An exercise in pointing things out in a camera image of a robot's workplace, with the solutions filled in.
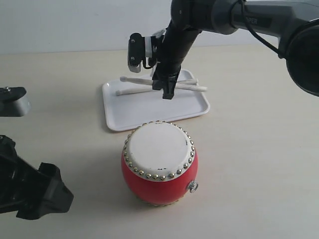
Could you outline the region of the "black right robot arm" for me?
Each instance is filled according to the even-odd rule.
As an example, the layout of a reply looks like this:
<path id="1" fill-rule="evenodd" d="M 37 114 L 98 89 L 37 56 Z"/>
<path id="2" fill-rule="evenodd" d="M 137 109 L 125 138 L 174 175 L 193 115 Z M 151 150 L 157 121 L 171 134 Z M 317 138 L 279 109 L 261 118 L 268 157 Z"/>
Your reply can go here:
<path id="1" fill-rule="evenodd" d="M 249 31 L 285 59 L 293 82 L 319 94 L 319 3 L 316 0 L 174 0 L 170 23 L 157 49 L 154 90 L 172 99 L 182 62 L 204 32 Z"/>

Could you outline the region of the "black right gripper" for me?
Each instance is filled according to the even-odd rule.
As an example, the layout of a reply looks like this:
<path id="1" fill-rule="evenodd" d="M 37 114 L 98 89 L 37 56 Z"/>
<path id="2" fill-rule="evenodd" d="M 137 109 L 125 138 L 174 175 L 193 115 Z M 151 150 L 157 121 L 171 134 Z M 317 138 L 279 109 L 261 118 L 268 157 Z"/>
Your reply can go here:
<path id="1" fill-rule="evenodd" d="M 162 98 L 172 100 L 184 57 L 163 59 L 153 57 L 153 61 L 156 65 L 153 72 L 152 89 L 163 90 Z"/>

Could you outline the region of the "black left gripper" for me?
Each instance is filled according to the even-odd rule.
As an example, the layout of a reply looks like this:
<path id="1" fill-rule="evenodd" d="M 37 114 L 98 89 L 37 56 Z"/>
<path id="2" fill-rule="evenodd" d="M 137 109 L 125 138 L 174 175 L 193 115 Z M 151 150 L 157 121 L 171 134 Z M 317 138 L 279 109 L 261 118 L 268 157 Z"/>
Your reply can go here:
<path id="1" fill-rule="evenodd" d="M 44 162 L 34 168 L 18 155 L 15 145 L 6 135 L 0 137 L 0 210 L 18 211 L 16 217 L 24 220 L 67 213 L 74 195 L 60 169 Z"/>

